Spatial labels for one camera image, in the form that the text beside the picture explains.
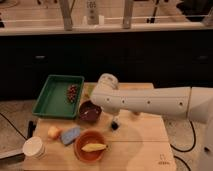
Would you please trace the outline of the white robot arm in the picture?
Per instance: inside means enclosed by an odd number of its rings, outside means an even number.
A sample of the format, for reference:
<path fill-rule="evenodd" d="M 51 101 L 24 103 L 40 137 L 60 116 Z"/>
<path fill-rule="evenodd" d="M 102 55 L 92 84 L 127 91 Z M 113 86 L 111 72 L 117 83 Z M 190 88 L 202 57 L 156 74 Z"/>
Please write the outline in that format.
<path fill-rule="evenodd" d="M 104 73 L 99 77 L 90 99 L 110 114 L 129 110 L 205 124 L 197 171 L 213 171 L 213 88 L 120 89 L 118 79 Z"/>

